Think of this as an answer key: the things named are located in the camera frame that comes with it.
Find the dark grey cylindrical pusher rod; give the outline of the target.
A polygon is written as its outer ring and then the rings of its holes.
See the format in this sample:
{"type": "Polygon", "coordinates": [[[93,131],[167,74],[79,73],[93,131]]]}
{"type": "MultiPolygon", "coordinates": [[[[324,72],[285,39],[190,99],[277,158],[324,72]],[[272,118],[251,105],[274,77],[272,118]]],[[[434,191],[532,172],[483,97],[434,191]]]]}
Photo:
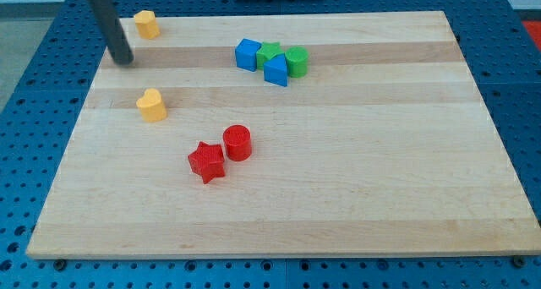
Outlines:
{"type": "Polygon", "coordinates": [[[114,63],[127,66],[134,60],[134,54],[124,33],[113,0],[86,0],[94,14],[107,49],[114,63]]]}

